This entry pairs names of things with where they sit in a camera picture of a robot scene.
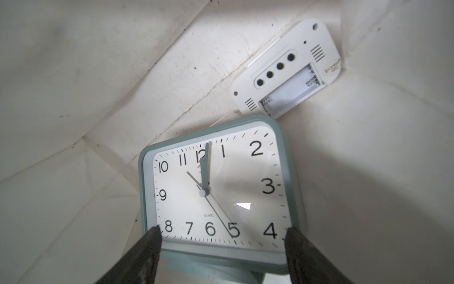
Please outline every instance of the number 9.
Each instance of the number 9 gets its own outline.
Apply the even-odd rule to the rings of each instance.
[[[161,196],[161,200],[166,200],[166,198],[167,198],[166,191],[163,190],[163,189],[161,189],[161,190],[159,191],[159,196]]]

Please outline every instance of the white plastic device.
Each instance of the white plastic device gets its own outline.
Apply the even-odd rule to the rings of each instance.
[[[243,115],[278,118],[331,84],[341,70],[341,56],[318,19],[295,24],[235,79],[230,89]]]

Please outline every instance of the number 5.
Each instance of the number 5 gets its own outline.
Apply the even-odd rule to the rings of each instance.
[[[235,227],[234,225],[236,225],[236,223],[228,223],[228,229],[229,230],[237,230],[237,234],[236,235],[232,235],[230,234],[233,238],[237,238],[239,235],[240,235],[240,230],[238,230],[237,227]]]

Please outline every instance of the hour hand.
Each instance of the hour hand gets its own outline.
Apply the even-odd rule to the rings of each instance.
[[[202,174],[202,190],[208,195],[208,157],[210,155],[210,142],[205,144],[205,155],[200,159],[200,173]]]

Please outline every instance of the number 7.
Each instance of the number 7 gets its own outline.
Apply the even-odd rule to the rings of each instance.
[[[188,234],[189,234],[189,232],[191,231],[191,228],[192,228],[192,222],[186,222],[186,224],[191,224],[191,225],[189,226],[189,230],[188,230]]]

